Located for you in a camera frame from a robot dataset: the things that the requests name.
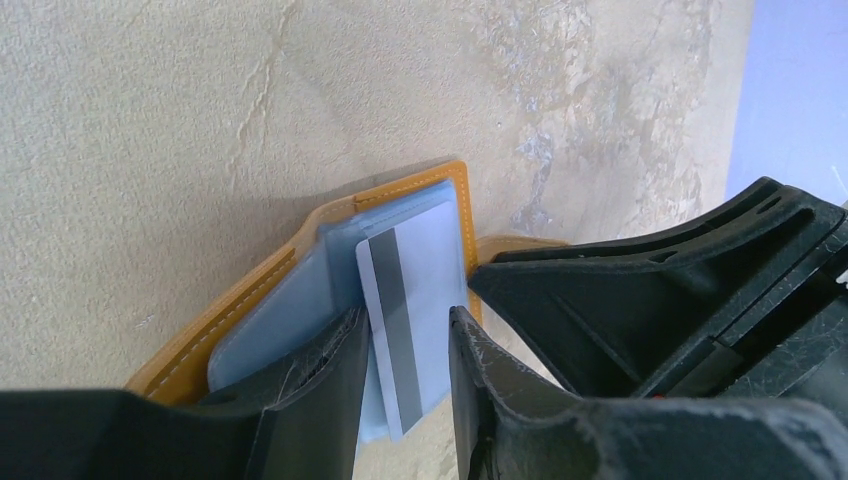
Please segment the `yellow leather card holder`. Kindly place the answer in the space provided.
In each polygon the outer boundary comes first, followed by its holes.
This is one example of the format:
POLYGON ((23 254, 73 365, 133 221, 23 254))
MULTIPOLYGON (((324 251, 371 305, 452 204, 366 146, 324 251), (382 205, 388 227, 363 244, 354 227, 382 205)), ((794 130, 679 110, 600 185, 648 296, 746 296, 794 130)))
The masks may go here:
POLYGON ((335 355, 301 360, 302 347, 364 301, 356 247, 439 206, 448 209, 447 261, 466 273, 480 255, 536 248, 541 238, 475 239, 467 169, 451 161, 312 211, 277 252, 215 300, 129 380, 131 391, 186 406, 231 388, 242 406, 276 416, 285 439, 369 443, 389 435, 377 357, 363 377, 341 377, 335 355))

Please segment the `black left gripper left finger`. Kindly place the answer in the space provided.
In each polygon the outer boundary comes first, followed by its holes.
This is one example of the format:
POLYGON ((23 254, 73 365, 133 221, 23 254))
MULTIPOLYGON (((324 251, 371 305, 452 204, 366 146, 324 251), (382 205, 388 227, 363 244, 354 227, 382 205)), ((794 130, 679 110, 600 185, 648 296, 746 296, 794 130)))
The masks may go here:
POLYGON ((368 314, 187 406, 126 390, 1 396, 5 479, 348 479, 368 357, 368 314))

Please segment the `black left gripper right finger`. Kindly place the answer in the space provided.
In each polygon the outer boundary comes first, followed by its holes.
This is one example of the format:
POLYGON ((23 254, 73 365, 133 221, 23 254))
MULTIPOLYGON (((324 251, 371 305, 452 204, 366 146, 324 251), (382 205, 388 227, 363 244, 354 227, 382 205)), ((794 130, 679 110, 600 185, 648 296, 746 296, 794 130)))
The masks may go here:
POLYGON ((463 479, 843 479, 847 431, 801 400, 587 399, 450 318, 463 479))

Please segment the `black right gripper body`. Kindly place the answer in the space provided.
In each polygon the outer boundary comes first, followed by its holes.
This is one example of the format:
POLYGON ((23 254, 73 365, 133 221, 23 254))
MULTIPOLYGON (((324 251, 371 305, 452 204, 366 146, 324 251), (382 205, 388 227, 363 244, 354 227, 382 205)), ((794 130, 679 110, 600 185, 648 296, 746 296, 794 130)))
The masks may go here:
POLYGON ((801 399, 847 422, 847 253, 840 251, 740 340, 713 351, 655 398, 801 399))

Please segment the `white magnetic stripe card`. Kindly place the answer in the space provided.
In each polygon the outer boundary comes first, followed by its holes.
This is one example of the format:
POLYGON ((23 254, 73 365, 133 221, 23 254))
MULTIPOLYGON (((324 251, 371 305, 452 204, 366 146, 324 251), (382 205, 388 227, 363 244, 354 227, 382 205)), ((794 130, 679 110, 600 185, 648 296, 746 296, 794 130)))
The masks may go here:
POLYGON ((468 303, 458 208, 428 206, 355 250, 392 440, 450 392, 449 311, 468 303))

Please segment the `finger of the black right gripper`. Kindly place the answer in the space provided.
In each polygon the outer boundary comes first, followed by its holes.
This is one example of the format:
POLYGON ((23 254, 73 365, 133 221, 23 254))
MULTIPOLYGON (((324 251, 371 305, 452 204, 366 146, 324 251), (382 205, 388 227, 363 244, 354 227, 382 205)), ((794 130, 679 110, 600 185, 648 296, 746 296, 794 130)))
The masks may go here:
POLYGON ((765 177, 664 231, 499 253, 469 285, 566 389, 654 397, 840 251, 842 207, 765 177))

